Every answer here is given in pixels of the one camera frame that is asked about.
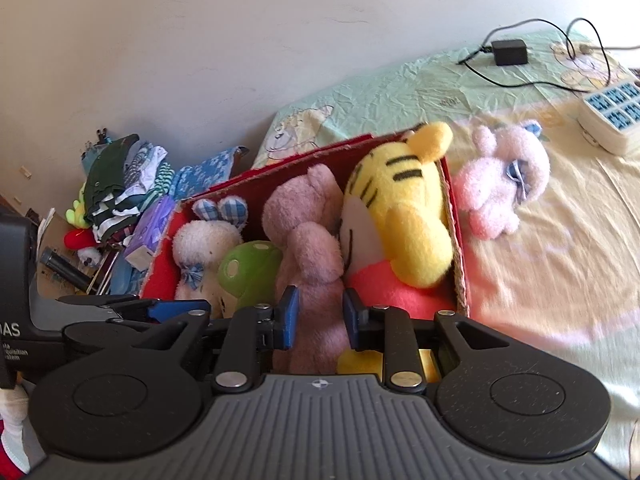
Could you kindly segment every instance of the bed sheet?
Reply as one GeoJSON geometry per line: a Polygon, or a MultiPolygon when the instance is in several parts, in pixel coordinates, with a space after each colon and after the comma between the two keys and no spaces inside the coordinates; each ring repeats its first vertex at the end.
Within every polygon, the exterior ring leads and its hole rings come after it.
{"type": "MultiPolygon", "coordinates": [[[[562,80],[599,88],[601,54],[568,59],[555,33],[526,34],[530,64],[473,61],[495,80],[562,80]]],[[[518,210],[519,231],[474,239],[461,218],[473,318],[595,374],[612,399],[597,453],[625,477],[640,474],[640,153],[613,156],[593,145],[576,121],[578,98],[536,86],[501,89],[438,54],[352,78],[283,108],[254,167],[355,137],[445,120],[454,142],[452,172],[476,156],[470,132],[536,118],[551,162],[544,195],[518,210]]],[[[609,58],[614,80],[629,72],[609,58]]]]}

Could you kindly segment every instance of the metal bolt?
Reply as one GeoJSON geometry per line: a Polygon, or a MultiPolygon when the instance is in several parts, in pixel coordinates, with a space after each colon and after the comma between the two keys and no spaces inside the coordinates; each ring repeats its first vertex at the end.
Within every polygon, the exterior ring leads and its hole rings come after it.
{"type": "Polygon", "coordinates": [[[415,388],[422,383],[422,377],[415,372],[396,372],[391,376],[391,382],[401,388],[415,388]]]}
{"type": "Polygon", "coordinates": [[[246,375],[241,372],[222,372],[216,376],[216,382],[225,388],[239,388],[246,381],[246,375]]]}

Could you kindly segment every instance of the white bunny plush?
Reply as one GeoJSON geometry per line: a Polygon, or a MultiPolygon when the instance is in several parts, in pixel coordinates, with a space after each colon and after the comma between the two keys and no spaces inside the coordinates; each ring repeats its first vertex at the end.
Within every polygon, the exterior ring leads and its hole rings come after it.
{"type": "Polygon", "coordinates": [[[244,199],[223,198],[218,204],[197,200],[193,211],[201,218],[183,225],[174,236],[174,260],[180,267],[176,300],[207,300],[211,317],[222,317],[218,297],[218,267],[225,255],[242,243],[240,231],[248,210],[244,199]]]}

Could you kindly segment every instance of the power adapter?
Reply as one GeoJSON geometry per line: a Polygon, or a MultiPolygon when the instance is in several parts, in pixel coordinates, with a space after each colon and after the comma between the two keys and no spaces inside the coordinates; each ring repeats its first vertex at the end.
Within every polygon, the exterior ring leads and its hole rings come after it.
{"type": "Polygon", "coordinates": [[[522,40],[498,40],[492,41],[491,51],[497,66],[526,65],[527,44],[522,40]]]}

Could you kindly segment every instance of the folded clothes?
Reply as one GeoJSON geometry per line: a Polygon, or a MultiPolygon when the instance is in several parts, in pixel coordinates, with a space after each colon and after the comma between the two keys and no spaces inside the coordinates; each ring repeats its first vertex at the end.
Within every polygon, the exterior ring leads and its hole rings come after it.
{"type": "Polygon", "coordinates": [[[121,195],[116,198],[116,202],[124,200],[127,196],[144,194],[154,186],[156,173],[158,172],[160,163],[166,157],[166,150],[162,146],[151,145],[151,148],[149,150],[146,150],[146,148],[141,148],[140,152],[142,151],[145,152],[145,159],[134,172],[137,177],[135,178],[135,180],[133,180],[132,174],[130,174],[130,170],[133,169],[132,164],[124,178],[126,189],[123,193],[121,193],[121,195]]]}
{"type": "Polygon", "coordinates": [[[122,167],[122,171],[123,171],[123,174],[125,175],[125,177],[127,175],[127,170],[129,169],[129,167],[131,166],[131,163],[133,162],[133,159],[138,154],[140,148],[142,147],[142,145],[145,142],[147,142],[147,141],[146,140],[137,140],[129,148],[129,153],[127,153],[127,158],[124,160],[124,165],[122,167]]]}
{"type": "Polygon", "coordinates": [[[126,187],[133,186],[136,183],[136,181],[139,179],[140,168],[142,167],[142,164],[148,157],[148,154],[153,149],[153,147],[154,147],[153,144],[151,142],[148,142],[148,140],[142,142],[140,144],[140,147],[138,148],[138,151],[134,154],[133,158],[131,159],[131,162],[129,164],[125,164],[124,185],[126,187]]]}
{"type": "Polygon", "coordinates": [[[102,150],[89,170],[84,186],[84,206],[87,216],[99,208],[99,203],[109,194],[118,196],[127,189],[122,168],[129,149],[139,137],[131,134],[114,140],[102,150]]]}
{"type": "Polygon", "coordinates": [[[158,166],[154,184],[149,192],[136,194],[122,198],[120,195],[114,198],[108,194],[98,204],[98,210],[88,216],[88,220],[93,224],[95,240],[104,241],[123,227],[132,226],[137,222],[139,216],[156,202],[159,198],[167,195],[175,171],[171,165],[163,160],[158,166]]]}

